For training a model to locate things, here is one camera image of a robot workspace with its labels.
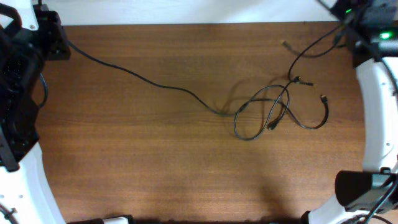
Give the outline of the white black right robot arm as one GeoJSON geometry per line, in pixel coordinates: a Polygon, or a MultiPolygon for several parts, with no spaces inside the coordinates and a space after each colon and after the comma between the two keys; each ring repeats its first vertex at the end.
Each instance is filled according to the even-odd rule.
{"type": "Polygon", "coordinates": [[[301,223],[369,223],[397,209],[397,1],[319,2],[345,27],[364,105],[361,171],[340,171],[335,193],[301,223]]]}

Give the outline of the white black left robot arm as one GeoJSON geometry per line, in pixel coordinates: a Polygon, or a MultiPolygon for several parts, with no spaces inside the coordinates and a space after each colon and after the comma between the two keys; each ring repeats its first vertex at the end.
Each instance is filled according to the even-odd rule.
{"type": "Polygon", "coordinates": [[[41,1],[1,1],[1,223],[64,223],[45,176],[35,122],[47,61],[68,60],[57,12],[41,1]]]}

